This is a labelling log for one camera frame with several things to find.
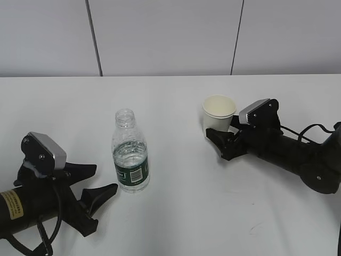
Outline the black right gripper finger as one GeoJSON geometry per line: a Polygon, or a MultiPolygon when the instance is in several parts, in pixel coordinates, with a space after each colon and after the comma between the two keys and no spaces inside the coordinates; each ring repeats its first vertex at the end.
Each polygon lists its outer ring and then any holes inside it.
{"type": "Polygon", "coordinates": [[[233,138],[233,132],[223,132],[212,128],[206,129],[206,138],[210,140],[223,155],[229,140],[233,138]]]}
{"type": "Polygon", "coordinates": [[[233,128],[239,129],[240,125],[241,124],[239,122],[239,116],[238,115],[233,115],[231,123],[230,123],[230,126],[233,127],[233,128]]]}

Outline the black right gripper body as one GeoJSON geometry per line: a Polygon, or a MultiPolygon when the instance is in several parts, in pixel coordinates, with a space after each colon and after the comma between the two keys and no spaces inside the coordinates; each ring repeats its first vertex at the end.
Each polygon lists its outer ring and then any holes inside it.
{"type": "Polygon", "coordinates": [[[282,135],[282,131],[271,128],[251,127],[239,130],[236,134],[224,132],[223,145],[220,147],[221,157],[232,160],[246,154],[262,153],[271,139],[282,135]]]}

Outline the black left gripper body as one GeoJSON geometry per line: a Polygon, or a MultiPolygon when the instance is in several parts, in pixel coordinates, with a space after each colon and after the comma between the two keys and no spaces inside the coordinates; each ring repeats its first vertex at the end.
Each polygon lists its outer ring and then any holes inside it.
{"type": "Polygon", "coordinates": [[[82,200],[76,199],[63,170],[40,179],[22,164],[14,186],[23,207],[23,216],[13,220],[13,233],[36,225],[38,219],[45,221],[57,216],[83,236],[96,231],[98,221],[87,214],[82,200]]]}

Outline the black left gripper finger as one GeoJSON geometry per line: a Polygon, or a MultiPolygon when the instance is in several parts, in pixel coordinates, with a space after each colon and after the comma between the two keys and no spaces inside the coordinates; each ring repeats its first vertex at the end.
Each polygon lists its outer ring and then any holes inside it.
{"type": "Polygon", "coordinates": [[[103,204],[115,196],[117,190],[118,184],[116,183],[99,188],[84,189],[82,191],[82,204],[87,214],[93,216],[103,204]]]}
{"type": "Polygon", "coordinates": [[[66,163],[63,169],[67,176],[68,186],[93,177],[96,173],[96,164],[74,164],[66,163]]]}

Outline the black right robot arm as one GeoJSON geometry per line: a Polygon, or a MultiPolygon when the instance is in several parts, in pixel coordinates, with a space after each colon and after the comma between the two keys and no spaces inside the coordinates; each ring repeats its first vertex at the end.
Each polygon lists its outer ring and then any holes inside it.
{"type": "Polygon", "coordinates": [[[236,124],[237,133],[212,128],[206,137],[218,148],[227,161],[251,154],[297,176],[310,189],[321,194],[334,194],[340,187],[340,123],[329,131],[323,143],[303,142],[309,125],[297,135],[297,139],[285,136],[281,129],[273,127],[236,124]]]}

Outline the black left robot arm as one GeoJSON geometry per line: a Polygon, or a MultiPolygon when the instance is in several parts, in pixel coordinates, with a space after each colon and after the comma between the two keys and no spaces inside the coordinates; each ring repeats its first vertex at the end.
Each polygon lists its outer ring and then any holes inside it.
{"type": "Polygon", "coordinates": [[[96,232],[94,213],[114,197],[118,185],[83,189],[77,199],[71,186],[96,173],[95,164],[66,163],[44,178],[36,177],[27,164],[19,168],[14,188],[1,193],[1,237],[15,234],[54,217],[73,227],[84,237],[96,232]]]}

